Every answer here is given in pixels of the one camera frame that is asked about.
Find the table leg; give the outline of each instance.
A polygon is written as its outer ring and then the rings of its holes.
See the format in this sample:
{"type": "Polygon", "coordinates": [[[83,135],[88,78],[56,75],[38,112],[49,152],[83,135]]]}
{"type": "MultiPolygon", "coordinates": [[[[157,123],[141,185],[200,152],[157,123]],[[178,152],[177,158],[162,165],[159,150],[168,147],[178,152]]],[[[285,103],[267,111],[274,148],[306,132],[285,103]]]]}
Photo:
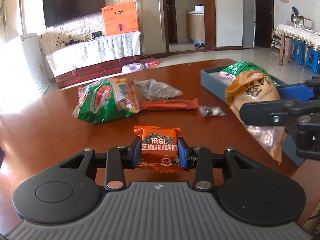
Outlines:
{"type": "Polygon", "coordinates": [[[290,38],[290,39],[289,39],[289,44],[288,44],[288,57],[287,57],[287,62],[288,62],[288,63],[291,62],[292,41],[293,41],[293,38],[290,38]]]}
{"type": "Polygon", "coordinates": [[[284,57],[284,43],[285,43],[285,35],[281,36],[281,48],[280,48],[280,58],[279,58],[279,65],[283,65],[283,57],[284,57]]]}

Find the green snack bag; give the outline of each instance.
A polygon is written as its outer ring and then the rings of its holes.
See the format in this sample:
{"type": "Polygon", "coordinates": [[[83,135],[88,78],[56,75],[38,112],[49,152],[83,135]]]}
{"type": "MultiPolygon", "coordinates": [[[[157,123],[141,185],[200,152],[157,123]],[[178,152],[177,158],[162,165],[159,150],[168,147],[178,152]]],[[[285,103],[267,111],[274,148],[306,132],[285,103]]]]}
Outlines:
{"type": "Polygon", "coordinates": [[[262,72],[263,74],[267,75],[271,79],[275,87],[279,86],[279,84],[272,79],[272,77],[267,71],[265,71],[262,67],[259,67],[249,61],[234,63],[233,65],[221,70],[219,73],[219,76],[230,79],[230,80],[235,80],[241,72],[249,71],[249,70],[257,70],[262,72]]]}
{"type": "Polygon", "coordinates": [[[79,104],[72,115],[83,121],[104,123],[139,113],[139,102],[127,78],[103,78],[79,88],[79,104]]]}

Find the white tablecloth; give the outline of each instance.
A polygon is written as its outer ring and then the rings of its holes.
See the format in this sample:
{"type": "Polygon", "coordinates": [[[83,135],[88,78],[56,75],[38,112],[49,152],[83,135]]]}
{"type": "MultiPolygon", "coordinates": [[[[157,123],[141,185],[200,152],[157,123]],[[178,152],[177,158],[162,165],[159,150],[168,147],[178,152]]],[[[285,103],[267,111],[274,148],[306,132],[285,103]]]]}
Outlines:
{"type": "Polygon", "coordinates": [[[46,55],[55,77],[104,61],[140,55],[140,32],[102,36],[60,48],[46,55]]]}
{"type": "Polygon", "coordinates": [[[312,46],[316,50],[320,50],[319,35],[292,26],[279,24],[276,29],[276,35],[281,36],[283,34],[290,38],[297,39],[298,41],[303,41],[305,44],[312,46]]]}

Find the wall socket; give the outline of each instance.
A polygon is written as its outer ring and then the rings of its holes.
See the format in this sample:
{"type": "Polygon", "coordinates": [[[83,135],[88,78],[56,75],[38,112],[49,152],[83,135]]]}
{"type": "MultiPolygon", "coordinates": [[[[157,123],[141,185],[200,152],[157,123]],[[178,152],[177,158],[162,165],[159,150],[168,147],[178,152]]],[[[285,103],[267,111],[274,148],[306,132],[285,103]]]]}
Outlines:
{"type": "Polygon", "coordinates": [[[83,29],[78,29],[78,30],[74,30],[74,31],[71,31],[71,32],[68,32],[67,33],[67,37],[69,37],[69,35],[71,37],[76,37],[76,36],[79,36],[79,35],[82,35],[82,34],[87,34],[89,33],[89,27],[84,27],[83,29]]]}

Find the gray refrigerator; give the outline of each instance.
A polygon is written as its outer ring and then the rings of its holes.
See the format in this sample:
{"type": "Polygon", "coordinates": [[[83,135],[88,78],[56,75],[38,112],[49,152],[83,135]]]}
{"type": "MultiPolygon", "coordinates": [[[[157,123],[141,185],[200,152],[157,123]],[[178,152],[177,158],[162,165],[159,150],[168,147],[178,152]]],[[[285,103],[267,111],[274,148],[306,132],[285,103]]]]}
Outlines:
{"type": "Polygon", "coordinates": [[[243,0],[243,48],[254,48],[256,33],[256,0],[243,0]]]}

